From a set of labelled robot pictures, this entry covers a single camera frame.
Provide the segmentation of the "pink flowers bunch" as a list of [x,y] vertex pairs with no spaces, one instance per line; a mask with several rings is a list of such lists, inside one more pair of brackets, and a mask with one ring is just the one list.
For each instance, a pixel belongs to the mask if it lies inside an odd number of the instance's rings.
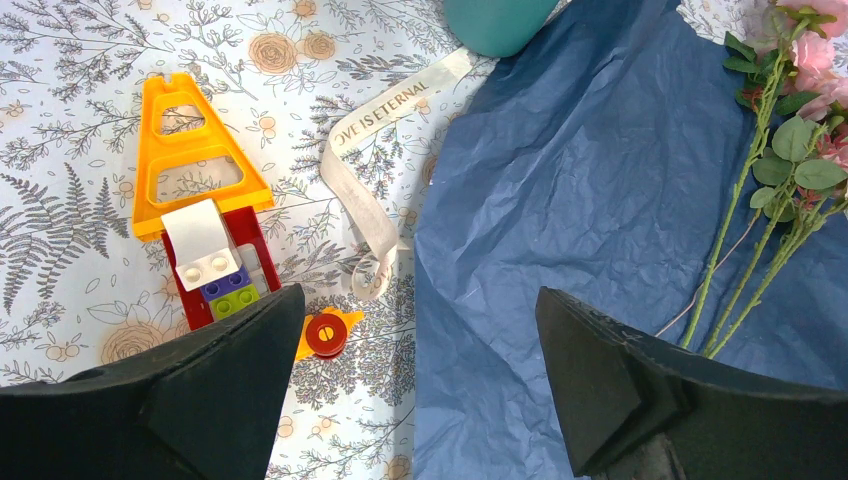
[[727,213],[686,307],[688,347],[716,271],[732,248],[725,238],[744,184],[752,219],[767,224],[721,316],[710,327],[702,356],[713,359],[762,300],[801,246],[827,220],[847,211],[847,78],[837,72],[836,42],[847,33],[844,1],[769,1],[763,24],[749,39],[726,31],[725,69],[744,77],[737,103],[755,117],[754,136]]

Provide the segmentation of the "blue wrapping paper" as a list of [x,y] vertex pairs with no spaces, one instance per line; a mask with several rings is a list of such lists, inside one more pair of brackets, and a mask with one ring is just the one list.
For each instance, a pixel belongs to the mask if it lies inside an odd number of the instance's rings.
[[569,479],[542,287],[676,340],[753,136],[766,1],[574,1],[447,133],[415,236],[417,479]]

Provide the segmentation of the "cream ribbon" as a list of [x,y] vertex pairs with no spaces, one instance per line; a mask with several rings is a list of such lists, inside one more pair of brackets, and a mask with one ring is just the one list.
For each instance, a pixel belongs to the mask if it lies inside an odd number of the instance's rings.
[[461,47],[362,104],[337,121],[328,134],[320,176],[370,248],[365,259],[376,261],[374,268],[361,270],[361,264],[354,268],[352,290],[362,300],[375,300],[385,293],[397,253],[406,248],[398,227],[378,202],[393,181],[392,169],[384,162],[399,152],[399,141],[389,138],[394,143],[392,152],[373,146],[370,160],[362,144],[377,140],[381,130],[393,128],[428,97],[458,84],[473,65],[473,54]]

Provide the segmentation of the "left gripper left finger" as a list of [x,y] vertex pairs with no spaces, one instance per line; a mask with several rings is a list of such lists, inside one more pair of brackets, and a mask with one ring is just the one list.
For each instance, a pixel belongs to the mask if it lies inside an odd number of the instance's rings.
[[299,285],[68,380],[1,391],[5,479],[261,479],[305,318]]

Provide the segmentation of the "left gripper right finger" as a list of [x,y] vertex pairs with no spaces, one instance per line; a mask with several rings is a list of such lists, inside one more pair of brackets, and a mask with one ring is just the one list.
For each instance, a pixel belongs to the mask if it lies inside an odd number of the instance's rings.
[[576,476],[846,477],[845,393],[706,359],[560,290],[535,315]]

